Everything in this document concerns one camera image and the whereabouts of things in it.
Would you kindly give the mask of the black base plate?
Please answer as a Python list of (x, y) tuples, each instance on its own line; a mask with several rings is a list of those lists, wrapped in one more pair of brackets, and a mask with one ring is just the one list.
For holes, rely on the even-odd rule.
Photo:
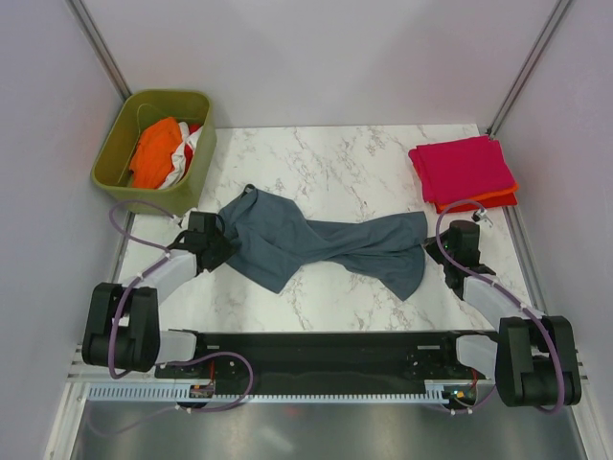
[(408, 394), (427, 380), (484, 376), (461, 364), (462, 332), (200, 333), (195, 356), (217, 357), (155, 371), (156, 378), (211, 378), (222, 394)]

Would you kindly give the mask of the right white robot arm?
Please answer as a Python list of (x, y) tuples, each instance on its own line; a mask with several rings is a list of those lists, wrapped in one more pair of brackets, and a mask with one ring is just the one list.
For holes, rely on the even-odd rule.
[(582, 389), (573, 329), (563, 316), (526, 306), (482, 264), (480, 227), (454, 220), (424, 242), (426, 253), (443, 268), (446, 285), (480, 312), (494, 337), (463, 335), (439, 352), (439, 365), (457, 378), (470, 368), (495, 383), (508, 407), (532, 406), (552, 412), (580, 402)]

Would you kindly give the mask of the orange folded t-shirt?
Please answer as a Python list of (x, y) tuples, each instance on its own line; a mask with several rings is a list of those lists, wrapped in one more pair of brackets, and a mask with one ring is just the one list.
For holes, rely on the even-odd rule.
[[(472, 196), (469, 198), (469, 200), (480, 203), (486, 209), (505, 207), (505, 206), (515, 206), (517, 204), (515, 193), (518, 191), (518, 189), (519, 189), (519, 186), (517, 184), (514, 184), (508, 189), (491, 192), (487, 194), (481, 194), (477, 196)], [(450, 210), (450, 213), (476, 211), (477, 209), (478, 207), (476, 205), (465, 203), (457, 207), (453, 207)]]

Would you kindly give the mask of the red folded t-shirt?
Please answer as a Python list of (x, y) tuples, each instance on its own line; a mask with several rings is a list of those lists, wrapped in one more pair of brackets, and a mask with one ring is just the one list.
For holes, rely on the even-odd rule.
[[(517, 204), (515, 193), (490, 196), (490, 197), (482, 198), (482, 199), (478, 199), (477, 197), (472, 197), (471, 200), (481, 203), (487, 209), (515, 206)], [(454, 207), (453, 209), (450, 210), (450, 213), (469, 212), (469, 211), (475, 211), (477, 209), (478, 207), (475, 206), (474, 204), (465, 203), (460, 206)]]

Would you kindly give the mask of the white and red t-shirt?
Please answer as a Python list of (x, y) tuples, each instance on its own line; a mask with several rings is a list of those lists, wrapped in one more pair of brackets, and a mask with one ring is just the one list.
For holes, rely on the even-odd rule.
[(178, 126), (182, 142), (170, 158), (172, 169), (166, 176), (164, 182), (158, 187), (159, 190), (165, 190), (176, 185), (186, 175), (193, 161), (193, 155), (203, 131), (203, 126), (198, 124), (179, 122)]

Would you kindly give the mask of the blue-grey t-shirt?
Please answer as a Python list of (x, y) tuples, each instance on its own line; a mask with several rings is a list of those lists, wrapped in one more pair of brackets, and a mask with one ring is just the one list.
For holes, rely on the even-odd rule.
[(228, 265), (275, 293), (302, 266), (318, 262), (376, 278), (402, 302), (423, 278), (428, 231), (423, 212), (358, 223), (312, 220), (294, 201), (248, 185), (219, 216), (224, 236), (237, 249)]

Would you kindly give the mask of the magenta folded t-shirt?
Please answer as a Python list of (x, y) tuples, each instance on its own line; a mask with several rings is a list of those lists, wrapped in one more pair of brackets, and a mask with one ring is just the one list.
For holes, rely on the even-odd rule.
[(506, 196), (518, 190), (499, 142), (487, 136), (419, 145), (408, 152), (426, 202), (442, 208), (463, 199)]

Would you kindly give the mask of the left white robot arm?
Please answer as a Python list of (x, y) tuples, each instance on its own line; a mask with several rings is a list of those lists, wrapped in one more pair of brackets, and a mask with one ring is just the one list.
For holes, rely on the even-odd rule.
[(81, 357), (105, 367), (113, 379), (146, 372), (158, 360), (164, 333), (159, 307), (178, 288), (212, 272), (236, 253), (219, 214), (191, 212), (187, 227), (159, 259), (121, 283), (100, 283), (91, 296)]

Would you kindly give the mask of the orange t-shirt in bin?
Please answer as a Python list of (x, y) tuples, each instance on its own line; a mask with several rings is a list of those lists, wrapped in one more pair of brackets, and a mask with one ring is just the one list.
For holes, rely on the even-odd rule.
[(129, 164), (133, 188), (158, 189), (174, 171), (172, 156), (183, 142), (179, 123), (164, 118), (140, 135)]

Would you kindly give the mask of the olive green plastic bin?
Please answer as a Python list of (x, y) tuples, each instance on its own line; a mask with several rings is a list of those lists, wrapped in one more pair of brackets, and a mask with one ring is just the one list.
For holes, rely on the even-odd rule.
[(124, 103), (91, 171), (92, 181), (135, 214), (150, 205), (182, 215), (198, 204), (216, 148), (208, 97), (145, 90)]

